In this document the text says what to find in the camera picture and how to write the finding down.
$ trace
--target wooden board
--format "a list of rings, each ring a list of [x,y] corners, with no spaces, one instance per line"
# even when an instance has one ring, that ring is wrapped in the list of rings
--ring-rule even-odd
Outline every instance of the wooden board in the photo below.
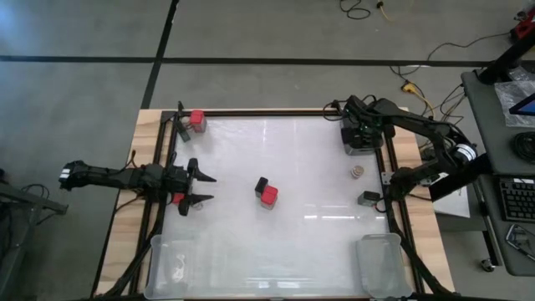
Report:
[[[161,111],[140,111],[131,146],[132,150],[136,150],[135,162],[138,165],[151,163],[153,160]],[[162,160],[160,162],[162,165],[166,158],[170,132],[170,129],[166,130]],[[399,166],[416,167],[421,164],[420,153],[414,134],[407,130],[396,128],[396,137],[393,141]],[[390,163],[385,148],[383,149],[383,154],[388,169]],[[429,192],[425,188],[416,188],[413,193],[418,196],[429,197]],[[122,191],[117,206],[134,197],[133,192]],[[441,234],[436,222],[433,204],[414,197],[407,197],[406,200],[418,254],[441,284],[453,291],[453,282],[442,245]],[[396,216],[398,217],[399,211],[397,207],[395,209]],[[96,294],[105,293],[111,288],[115,280],[120,277],[130,263],[130,260],[134,257],[142,212],[143,201],[137,201],[116,213]],[[414,289],[414,282],[411,281],[412,275],[409,262],[406,257],[404,257],[404,260],[407,279],[410,280],[410,285]],[[141,290],[145,286],[147,268],[148,260],[145,259],[140,280]]]

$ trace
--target keyboard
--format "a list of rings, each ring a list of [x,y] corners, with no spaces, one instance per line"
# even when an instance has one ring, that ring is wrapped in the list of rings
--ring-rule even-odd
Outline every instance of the keyboard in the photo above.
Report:
[[[513,222],[535,223],[535,184],[516,183],[512,178],[499,179],[503,218]]]

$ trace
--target gray floor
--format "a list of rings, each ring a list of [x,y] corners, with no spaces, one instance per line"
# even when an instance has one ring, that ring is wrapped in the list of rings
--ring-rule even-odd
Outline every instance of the gray floor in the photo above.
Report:
[[[468,43],[507,32],[520,0],[385,2],[395,23],[372,15],[347,19],[336,1],[183,0],[166,57],[424,59],[445,41]],[[171,0],[0,2],[0,55],[154,57]],[[490,60],[508,47],[505,37],[469,49],[444,48],[434,59]],[[68,161],[119,167],[128,155],[151,64],[0,63],[0,166],[15,186],[47,185],[69,213],[35,233],[18,290],[38,300],[86,297],[92,288],[117,191],[59,190]],[[438,105],[470,69],[422,68],[411,75]],[[164,64],[150,107],[319,107],[350,94],[375,94],[420,112],[403,94],[403,81],[386,67],[211,66]],[[481,145],[467,102],[458,114]],[[534,299],[531,278],[503,268],[482,273],[486,257],[478,233],[444,234],[457,290],[473,296]]]

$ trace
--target plastic bag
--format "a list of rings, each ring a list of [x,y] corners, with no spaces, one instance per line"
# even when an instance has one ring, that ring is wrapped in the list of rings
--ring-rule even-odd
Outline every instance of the plastic bag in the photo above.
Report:
[[[506,126],[535,127],[535,116],[511,115],[509,109],[535,93],[535,81],[512,81],[494,84],[498,99],[502,104],[502,112]]]

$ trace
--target computer monitor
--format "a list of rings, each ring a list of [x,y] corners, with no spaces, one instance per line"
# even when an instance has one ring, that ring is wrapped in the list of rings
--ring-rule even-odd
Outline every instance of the computer monitor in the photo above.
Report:
[[[535,93],[509,109],[510,114],[535,116]]]

